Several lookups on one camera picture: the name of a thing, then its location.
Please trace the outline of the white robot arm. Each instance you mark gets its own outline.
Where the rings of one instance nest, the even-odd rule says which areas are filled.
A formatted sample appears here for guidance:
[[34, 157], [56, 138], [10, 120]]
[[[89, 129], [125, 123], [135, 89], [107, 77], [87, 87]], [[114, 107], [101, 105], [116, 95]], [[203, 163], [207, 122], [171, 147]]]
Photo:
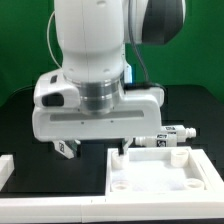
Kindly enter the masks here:
[[164, 92], [150, 81], [131, 83], [125, 46], [169, 42], [185, 14], [185, 0], [54, 0], [63, 61], [36, 83], [35, 137], [72, 158], [84, 140], [129, 146], [159, 133]]

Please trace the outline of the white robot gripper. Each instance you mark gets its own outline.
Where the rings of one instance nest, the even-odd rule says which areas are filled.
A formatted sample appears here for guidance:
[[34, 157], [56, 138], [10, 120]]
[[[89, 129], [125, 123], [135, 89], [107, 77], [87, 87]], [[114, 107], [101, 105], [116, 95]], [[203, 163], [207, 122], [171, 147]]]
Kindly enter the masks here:
[[78, 140], [124, 138], [125, 155], [133, 139], [162, 129], [164, 91], [147, 87], [127, 91], [121, 77], [99, 83], [78, 83], [58, 69], [42, 75], [34, 91], [33, 132], [40, 141], [54, 141], [67, 159], [78, 156]]

